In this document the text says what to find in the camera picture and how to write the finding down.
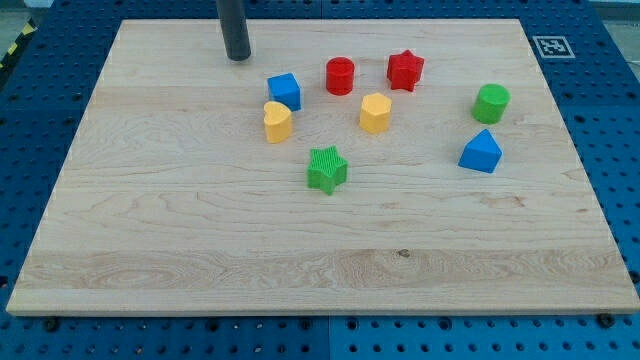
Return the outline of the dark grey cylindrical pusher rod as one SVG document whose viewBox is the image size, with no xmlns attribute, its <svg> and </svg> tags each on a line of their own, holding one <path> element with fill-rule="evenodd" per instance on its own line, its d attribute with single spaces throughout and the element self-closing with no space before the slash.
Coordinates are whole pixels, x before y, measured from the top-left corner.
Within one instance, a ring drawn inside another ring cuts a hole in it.
<svg viewBox="0 0 640 360">
<path fill-rule="evenodd" d="M 251 46 L 243 0 L 217 0 L 220 27 L 227 57 L 244 61 L 251 56 Z"/>
</svg>

